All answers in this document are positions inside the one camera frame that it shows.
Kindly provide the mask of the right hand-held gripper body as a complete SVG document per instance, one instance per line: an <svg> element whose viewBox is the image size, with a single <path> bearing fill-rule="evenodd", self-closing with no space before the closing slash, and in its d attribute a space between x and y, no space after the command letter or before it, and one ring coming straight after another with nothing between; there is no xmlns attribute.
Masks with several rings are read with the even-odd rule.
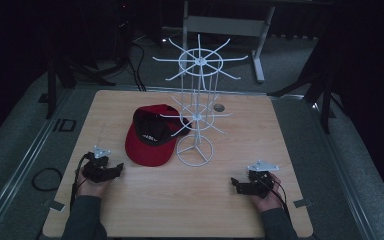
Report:
<svg viewBox="0 0 384 240"><path fill-rule="evenodd" d="M249 183L246 189L246 195L255 195L265 198L274 188L274 180L271 176L272 171L277 171L277 165L257 160L255 163L248 165Z"/></svg>

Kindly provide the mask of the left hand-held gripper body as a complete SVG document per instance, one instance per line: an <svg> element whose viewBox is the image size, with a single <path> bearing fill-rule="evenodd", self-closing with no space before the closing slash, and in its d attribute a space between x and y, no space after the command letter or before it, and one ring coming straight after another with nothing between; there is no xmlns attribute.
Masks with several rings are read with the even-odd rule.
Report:
<svg viewBox="0 0 384 240"><path fill-rule="evenodd" d="M104 176L111 173L108 168L110 154L110 150L94 146L92 152L84 155L88 162L83 167L83 176L95 183L104 182Z"/></svg>

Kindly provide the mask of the red baseball cap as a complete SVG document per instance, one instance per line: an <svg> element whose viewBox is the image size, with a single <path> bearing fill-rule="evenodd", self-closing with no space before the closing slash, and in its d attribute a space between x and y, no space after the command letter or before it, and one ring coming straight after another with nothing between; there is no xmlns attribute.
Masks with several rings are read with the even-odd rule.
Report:
<svg viewBox="0 0 384 240"><path fill-rule="evenodd" d="M158 167L172 156L177 138L190 133L192 123L166 104L139 107L133 114L125 152L136 164Z"/></svg>

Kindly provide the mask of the white wire display rack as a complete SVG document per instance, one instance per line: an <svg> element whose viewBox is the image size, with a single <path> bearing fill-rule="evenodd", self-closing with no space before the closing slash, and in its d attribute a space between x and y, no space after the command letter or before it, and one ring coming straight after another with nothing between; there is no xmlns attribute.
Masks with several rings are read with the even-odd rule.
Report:
<svg viewBox="0 0 384 240"><path fill-rule="evenodd" d="M240 77L231 75L223 70L229 62L246 59L223 58L219 53L230 40L226 40L216 49L206 49L201 46L201 37L197 36L198 46L187 49L169 40L170 44L180 50L177 59L163 59L154 57L155 61L176 63L179 71L176 75L167 78L167 81L179 80L181 88L177 96L172 96L179 112L179 120L188 119L182 130L190 133L181 137L175 147L175 155L185 165L201 167L208 164L214 156L214 146L205 136L209 130L225 134L225 131L216 126L218 118L229 117L224 107L217 103L220 92L218 81L220 76L231 80L240 80Z"/></svg>

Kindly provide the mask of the person's right hand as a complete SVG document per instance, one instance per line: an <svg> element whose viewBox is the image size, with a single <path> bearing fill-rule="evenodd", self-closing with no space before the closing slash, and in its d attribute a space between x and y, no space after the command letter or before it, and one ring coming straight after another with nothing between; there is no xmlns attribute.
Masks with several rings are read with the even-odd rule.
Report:
<svg viewBox="0 0 384 240"><path fill-rule="evenodd" d="M257 208L259 212L265 212L276 208L282 208L282 201L278 197L279 195L279 179L271 174L272 180L274 181L274 186L272 191L265 197L261 198L259 196L252 195L250 197L252 203Z"/></svg>

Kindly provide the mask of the person's left hand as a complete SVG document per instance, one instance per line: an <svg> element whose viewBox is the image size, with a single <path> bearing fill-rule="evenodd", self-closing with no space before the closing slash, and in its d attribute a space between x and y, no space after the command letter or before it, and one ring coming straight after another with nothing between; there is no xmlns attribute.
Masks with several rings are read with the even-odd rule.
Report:
<svg viewBox="0 0 384 240"><path fill-rule="evenodd" d="M76 184L76 196L93 196L102 198L107 188L112 183L111 180L100 183L95 183L83 176L82 170L80 170L77 184Z"/></svg>

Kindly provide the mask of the black tripod stand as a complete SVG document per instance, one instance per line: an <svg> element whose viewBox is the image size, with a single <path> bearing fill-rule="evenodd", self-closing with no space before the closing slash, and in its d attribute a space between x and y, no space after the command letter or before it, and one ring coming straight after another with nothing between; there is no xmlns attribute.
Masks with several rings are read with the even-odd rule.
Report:
<svg viewBox="0 0 384 240"><path fill-rule="evenodd" d="M51 58L48 62L47 70L47 93L45 94L48 107L46 115L47 119L52 117L57 108L56 80L59 79L62 86L65 88L74 88L76 86L76 80L72 70L80 72L99 85L114 86L114 83L102 79L91 70L88 70L86 67L80 65L67 56L56 56Z"/></svg>
<svg viewBox="0 0 384 240"><path fill-rule="evenodd" d="M326 134L330 133L329 118L331 116L330 104L334 102L341 110L343 106L339 103L338 99L333 96L333 83L334 83L334 70L332 67L327 67L319 73L311 73L307 76L299 76L298 80L286 87L269 92L268 96L282 97L291 91L298 89L306 84L310 87L303 96L306 103L314 106L317 104L319 98L322 98L320 124Z"/></svg>

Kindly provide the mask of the black rectangular frame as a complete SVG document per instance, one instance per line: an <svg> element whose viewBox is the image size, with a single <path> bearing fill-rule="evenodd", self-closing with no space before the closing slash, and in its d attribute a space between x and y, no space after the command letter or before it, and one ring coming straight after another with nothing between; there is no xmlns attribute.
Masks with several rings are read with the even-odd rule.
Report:
<svg viewBox="0 0 384 240"><path fill-rule="evenodd" d="M74 119L58 119L53 127L53 132L73 132L77 121Z"/></svg>

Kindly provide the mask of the metal floor rail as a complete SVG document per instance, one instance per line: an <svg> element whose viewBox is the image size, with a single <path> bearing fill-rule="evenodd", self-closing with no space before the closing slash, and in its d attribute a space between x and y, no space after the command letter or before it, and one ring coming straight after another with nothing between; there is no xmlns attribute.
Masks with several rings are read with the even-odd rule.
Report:
<svg viewBox="0 0 384 240"><path fill-rule="evenodd" d="M26 98L22 98L0 128L0 222L71 93L72 89L61 91L50 116L47 104L34 106Z"/></svg>
<svg viewBox="0 0 384 240"><path fill-rule="evenodd" d="M342 189L348 207L354 218L356 226L360 232L362 240L376 240L374 231L368 221L367 215L363 210L361 201L358 198L357 192L354 189L351 179L347 174L347 169L342 161L340 152L332 138L332 131L326 132L321 125L322 109L317 103L309 104L310 112L316 122L316 126L320 129L322 138L332 158L332 164L338 183Z"/></svg>

